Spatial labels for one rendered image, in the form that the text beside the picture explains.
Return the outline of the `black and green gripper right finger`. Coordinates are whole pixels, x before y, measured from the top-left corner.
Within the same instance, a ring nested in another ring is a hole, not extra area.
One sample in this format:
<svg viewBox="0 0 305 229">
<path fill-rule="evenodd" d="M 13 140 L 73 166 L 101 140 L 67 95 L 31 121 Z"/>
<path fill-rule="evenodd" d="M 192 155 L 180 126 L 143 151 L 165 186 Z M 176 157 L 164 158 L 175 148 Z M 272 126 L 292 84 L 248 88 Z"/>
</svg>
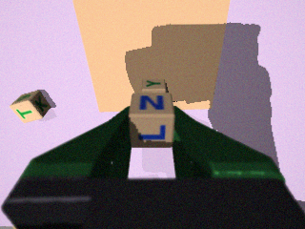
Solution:
<svg viewBox="0 0 305 229">
<path fill-rule="evenodd" d="M 277 178 L 286 183 L 271 157 L 173 107 L 175 177 L 193 177 L 194 167 L 194 177 Z"/>
</svg>

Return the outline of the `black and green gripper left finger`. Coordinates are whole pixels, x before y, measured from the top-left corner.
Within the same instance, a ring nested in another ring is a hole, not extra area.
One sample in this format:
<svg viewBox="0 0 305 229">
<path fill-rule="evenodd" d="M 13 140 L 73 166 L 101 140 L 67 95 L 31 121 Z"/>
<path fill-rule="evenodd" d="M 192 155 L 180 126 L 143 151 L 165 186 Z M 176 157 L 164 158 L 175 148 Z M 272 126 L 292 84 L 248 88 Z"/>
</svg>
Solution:
<svg viewBox="0 0 305 229">
<path fill-rule="evenodd" d="M 129 110 L 127 106 L 110 120 L 32 158 L 18 180 L 62 176 L 110 178 L 110 166 L 111 178 L 129 177 L 132 153 Z"/>
</svg>

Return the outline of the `tan flat mat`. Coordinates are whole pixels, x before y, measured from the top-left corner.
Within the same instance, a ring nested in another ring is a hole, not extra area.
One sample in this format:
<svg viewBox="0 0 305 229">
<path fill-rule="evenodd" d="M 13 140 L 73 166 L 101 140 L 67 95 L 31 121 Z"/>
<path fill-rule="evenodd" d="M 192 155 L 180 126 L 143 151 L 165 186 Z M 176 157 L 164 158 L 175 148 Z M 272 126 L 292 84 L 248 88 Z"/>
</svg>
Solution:
<svg viewBox="0 0 305 229">
<path fill-rule="evenodd" d="M 180 110 L 211 109 L 231 0 L 72 0 L 99 112 L 121 112 L 143 79 Z"/>
</svg>

